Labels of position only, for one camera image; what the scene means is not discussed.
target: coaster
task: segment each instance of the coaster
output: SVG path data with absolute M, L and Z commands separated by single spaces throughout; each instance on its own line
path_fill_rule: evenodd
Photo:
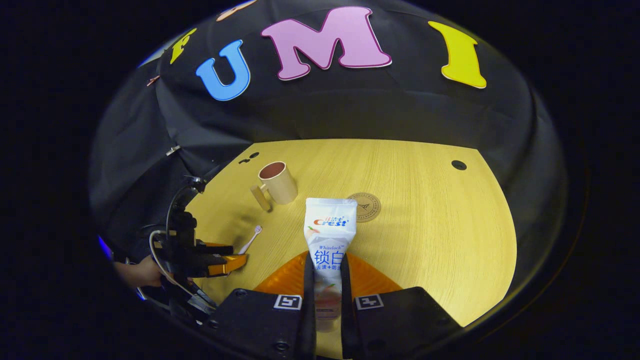
M 356 211 L 357 222 L 367 222 L 373 220 L 380 212 L 380 199 L 370 193 L 355 193 L 348 197 L 358 202 Z

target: cup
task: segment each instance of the cup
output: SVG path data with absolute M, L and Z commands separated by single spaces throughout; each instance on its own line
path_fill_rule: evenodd
M 264 196 L 264 191 L 268 191 L 273 201 L 277 204 L 288 204 L 298 196 L 298 189 L 293 182 L 293 177 L 283 161 L 276 161 L 263 167 L 258 173 L 258 179 L 262 181 L 259 187 L 253 185 L 251 193 L 265 210 L 271 210 L 271 204 Z

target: toothpaste tube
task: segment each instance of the toothpaste tube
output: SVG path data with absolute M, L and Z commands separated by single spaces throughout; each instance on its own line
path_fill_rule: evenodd
M 304 234 L 316 271 L 316 329 L 337 328 L 342 301 L 340 266 L 356 234 L 353 199 L 307 199 Z

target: orange pad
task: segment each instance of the orange pad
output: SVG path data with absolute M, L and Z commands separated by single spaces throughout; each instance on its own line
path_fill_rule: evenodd
M 270 294 L 303 296 L 305 262 L 308 253 L 309 251 L 305 251 L 289 260 L 256 286 L 254 290 Z M 351 300 L 360 296 L 402 290 L 400 285 L 367 264 L 363 259 L 349 253 L 346 255 L 349 258 L 351 275 Z

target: pink letter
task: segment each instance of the pink letter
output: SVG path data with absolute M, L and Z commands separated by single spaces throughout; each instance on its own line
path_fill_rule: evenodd
M 344 67 L 383 67 L 391 64 L 391 56 L 382 52 L 369 24 L 371 13 L 368 8 L 345 6 L 331 9 L 320 31 L 293 19 L 277 22 L 262 30 L 262 36 L 270 37 L 278 52 L 282 64 L 278 78 L 297 79 L 311 70 L 311 66 L 300 62 L 296 50 L 320 69 L 329 69 L 338 40 L 344 52 L 339 62 Z

